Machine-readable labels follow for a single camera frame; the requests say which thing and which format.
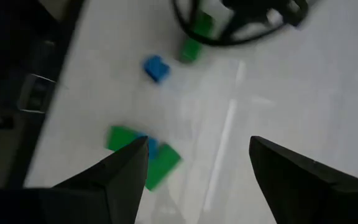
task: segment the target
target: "white surface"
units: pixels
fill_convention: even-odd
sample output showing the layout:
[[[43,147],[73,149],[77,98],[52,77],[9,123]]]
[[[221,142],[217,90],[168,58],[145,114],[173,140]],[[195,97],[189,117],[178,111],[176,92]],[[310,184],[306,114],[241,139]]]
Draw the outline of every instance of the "white surface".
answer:
[[[181,166],[144,191],[137,223],[275,223],[248,156],[261,135],[358,177],[358,1],[325,0],[301,32],[176,62],[169,1],[86,6],[26,180],[52,186],[92,166],[110,125],[169,142]],[[172,75],[154,85],[143,59]]]

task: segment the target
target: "blue lego brick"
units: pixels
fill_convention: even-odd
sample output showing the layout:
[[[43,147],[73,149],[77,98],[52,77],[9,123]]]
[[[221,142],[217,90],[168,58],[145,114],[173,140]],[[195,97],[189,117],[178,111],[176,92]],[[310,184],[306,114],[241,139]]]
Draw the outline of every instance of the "blue lego brick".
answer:
[[[158,55],[153,55],[145,61],[144,70],[156,83],[160,83],[170,73],[170,67]]]
[[[158,141],[155,138],[152,138],[144,133],[138,133],[137,137],[149,137],[149,159],[155,159],[158,154]]]

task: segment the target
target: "black wire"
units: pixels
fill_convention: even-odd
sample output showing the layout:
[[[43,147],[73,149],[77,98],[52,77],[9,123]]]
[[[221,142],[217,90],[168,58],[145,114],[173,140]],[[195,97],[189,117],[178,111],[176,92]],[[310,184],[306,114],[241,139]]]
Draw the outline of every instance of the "black wire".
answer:
[[[192,5],[194,6],[196,3],[195,1],[198,0],[192,0]],[[310,1],[309,4],[313,5],[314,3],[316,3],[318,0],[314,0],[314,1]],[[183,16],[182,13],[179,10],[178,4],[177,4],[177,0],[172,0],[172,6],[173,6],[173,11],[175,13],[175,17],[179,23],[179,26],[183,29],[183,31],[192,39],[197,40],[198,42],[202,43],[202,44],[206,44],[206,45],[210,45],[213,47],[228,47],[228,46],[235,46],[235,45],[242,45],[242,44],[249,44],[252,42],[255,42],[257,40],[263,39],[267,36],[270,36],[274,33],[276,33],[277,31],[281,30],[283,27],[286,26],[286,23],[282,23],[268,31],[262,32],[260,34],[254,35],[252,37],[249,37],[248,39],[242,39],[242,40],[213,40],[210,38],[207,38],[205,36],[199,35],[197,33],[195,33],[194,31],[192,31],[190,29],[191,26],[189,26],[189,23],[187,23]]]

